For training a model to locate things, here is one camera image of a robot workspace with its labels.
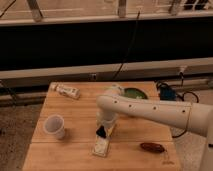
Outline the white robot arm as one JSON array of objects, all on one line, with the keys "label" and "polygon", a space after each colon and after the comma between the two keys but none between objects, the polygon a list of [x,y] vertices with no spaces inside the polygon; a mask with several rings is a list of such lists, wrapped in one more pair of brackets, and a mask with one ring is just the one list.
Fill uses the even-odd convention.
[{"label": "white robot arm", "polygon": [[117,114],[142,117],[206,138],[199,171],[213,171],[213,105],[181,101],[133,99],[113,85],[97,97],[100,122],[110,127]]}]

